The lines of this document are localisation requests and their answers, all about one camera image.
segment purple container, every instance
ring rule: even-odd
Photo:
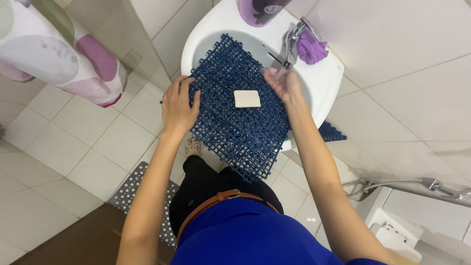
[[[240,0],[239,12],[253,27],[263,27],[291,2],[291,0]]]

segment running water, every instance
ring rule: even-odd
[[[280,71],[276,74],[275,79],[279,80],[282,75],[286,73],[286,69],[284,67],[281,67]]]

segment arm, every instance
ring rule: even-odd
[[[191,109],[188,104],[188,89],[193,81],[194,78],[181,76],[163,96],[164,130],[126,217],[118,265],[158,263],[159,233],[172,165],[181,141],[199,114],[199,91]]]
[[[332,252],[343,263],[369,258],[396,264],[347,199],[335,161],[304,100],[297,74],[290,71],[279,80],[274,79],[275,74],[276,70],[272,68],[264,77],[286,107],[304,173]]]

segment purple cloth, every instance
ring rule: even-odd
[[[329,51],[325,50],[327,42],[319,42],[309,29],[301,33],[297,46],[299,58],[308,65],[313,65],[329,55]]]

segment hand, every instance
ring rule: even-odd
[[[288,70],[280,79],[275,76],[278,70],[269,68],[263,74],[265,81],[273,88],[277,96],[283,101],[285,105],[295,104],[297,99],[303,99],[301,83],[298,75],[291,70]]]
[[[195,93],[190,108],[188,90],[194,78],[182,75],[171,84],[162,99],[163,131],[183,138],[193,127],[200,113],[201,91]]]

